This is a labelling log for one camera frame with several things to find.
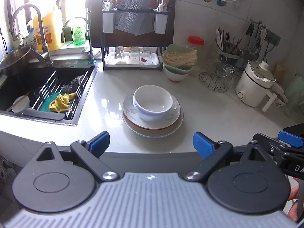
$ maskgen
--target white electric pot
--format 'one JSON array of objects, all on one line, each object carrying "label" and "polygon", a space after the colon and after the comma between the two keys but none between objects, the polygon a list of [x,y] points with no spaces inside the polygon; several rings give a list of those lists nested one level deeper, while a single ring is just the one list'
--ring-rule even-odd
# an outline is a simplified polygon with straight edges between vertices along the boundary
[{"label": "white electric pot", "polygon": [[235,88],[238,98],[252,107],[257,107],[266,95],[269,96],[269,101],[262,109],[264,112],[277,97],[275,93],[270,92],[276,79],[267,68],[268,64],[266,62],[258,63],[249,60]]}]

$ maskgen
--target yellow oil jug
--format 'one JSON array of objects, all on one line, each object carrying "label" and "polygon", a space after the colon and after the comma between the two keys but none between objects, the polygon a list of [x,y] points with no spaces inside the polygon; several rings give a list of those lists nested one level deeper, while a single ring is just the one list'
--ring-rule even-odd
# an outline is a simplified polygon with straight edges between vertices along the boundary
[{"label": "yellow oil jug", "polygon": [[[47,9],[46,14],[41,12],[45,39],[50,50],[58,50],[63,45],[61,43],[61,30],[63,27],[62,12],[56,5],[56,1],[57,0],[53,1],[53,5]],[[42,41],[37,14],[33,19],[33,27],[37,40],[38,51],[42,52]]]}]

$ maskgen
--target red lid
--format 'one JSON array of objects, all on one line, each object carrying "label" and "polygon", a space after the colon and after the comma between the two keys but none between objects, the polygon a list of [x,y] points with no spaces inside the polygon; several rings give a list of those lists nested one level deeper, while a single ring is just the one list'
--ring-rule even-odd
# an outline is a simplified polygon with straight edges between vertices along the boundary
[{"label": "red lid", "polygon": [[187,38],[187,42],[194,44],[194,45],[204,45],[204,40],[197,36],[189,36]]}]

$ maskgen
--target saucepan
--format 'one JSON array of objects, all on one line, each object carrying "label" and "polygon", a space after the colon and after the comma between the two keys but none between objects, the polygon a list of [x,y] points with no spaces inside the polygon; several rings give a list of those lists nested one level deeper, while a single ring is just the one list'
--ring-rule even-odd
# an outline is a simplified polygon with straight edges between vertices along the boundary
[{"label": "saucepan", "polygon": [[0,70],[6,76],[13,76],[26,68],[31,58],[31,46],[26,45],[7,54],[0,61]]}]

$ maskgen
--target white tray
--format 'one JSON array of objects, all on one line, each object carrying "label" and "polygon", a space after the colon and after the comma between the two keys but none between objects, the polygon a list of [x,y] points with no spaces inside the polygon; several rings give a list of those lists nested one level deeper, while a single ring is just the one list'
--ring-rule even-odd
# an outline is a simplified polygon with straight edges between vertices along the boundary
[{"label": "white tray", "polygon": [[140,62],[132,62],[128,63],[129,61],[129,53],[125,52],[125,62],[121,61],[120,59],[114,58],[114,51],[109,52],[105,59],[105,65],[107,67],[141,67],[141,68],[158,68],[160,66],[159,58],[157,54],[152,53],[151,61],[146,61],[145,63]]}]

